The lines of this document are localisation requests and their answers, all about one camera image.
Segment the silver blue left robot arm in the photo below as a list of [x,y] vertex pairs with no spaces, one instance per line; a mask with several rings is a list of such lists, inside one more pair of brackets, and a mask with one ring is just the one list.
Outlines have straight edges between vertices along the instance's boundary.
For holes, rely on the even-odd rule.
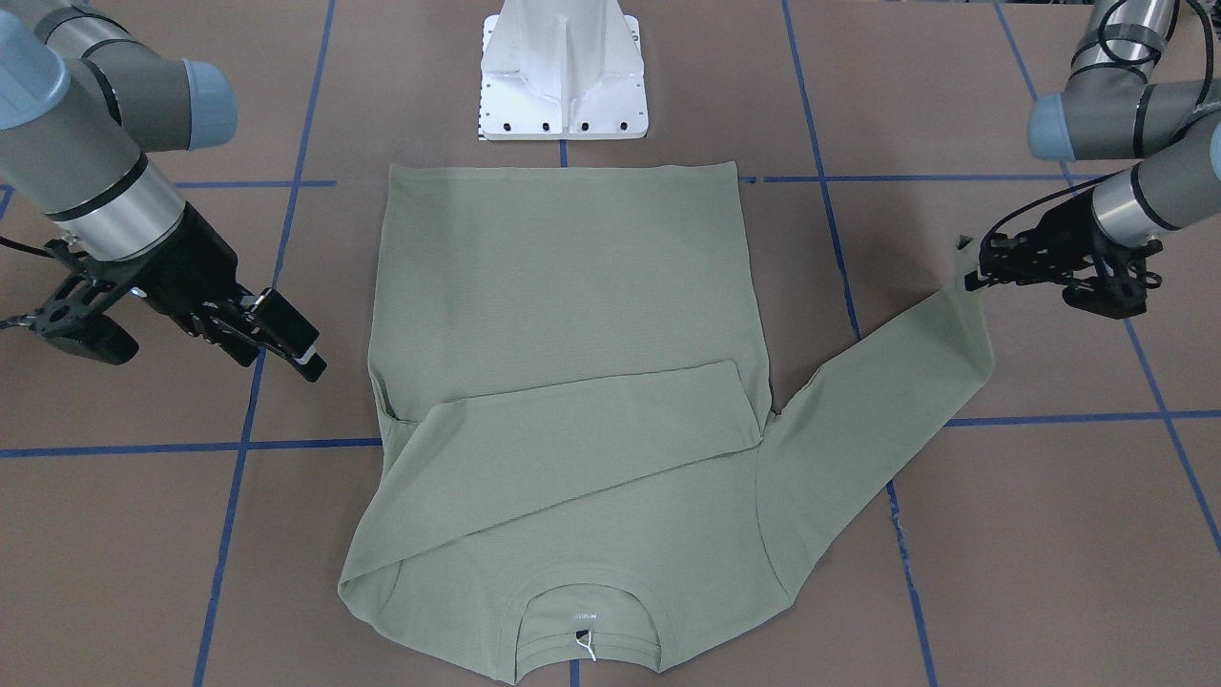
[[[1158,82],[1179,13],[1201,26],[1195,81]],[[1063,301],[1128,318],[1162,279],[1148,266],[1165,236],[1219,214],[1219,57],[1204,1],[1099,1],[1063,89],[1038,96],[1026,144],[1038,159],[1128,161],[1128,168],[1037,201],[1033,229],[980,242],[967,290],[1060,286]]]

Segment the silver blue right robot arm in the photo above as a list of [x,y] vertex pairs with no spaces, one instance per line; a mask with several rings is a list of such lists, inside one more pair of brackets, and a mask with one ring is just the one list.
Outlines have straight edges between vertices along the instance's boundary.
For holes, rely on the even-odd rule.
[[223,145],[236,127],[217,66],[165,59],[78,1],[5,1],[2,179],[59,229],[38,254],[67,278],[2,326],[122,365],[138,343],[109,310],[134,295],[237,364],[271,351],[321,377],[317,327],[280,290],[241,286],[237,253],[151,162]]

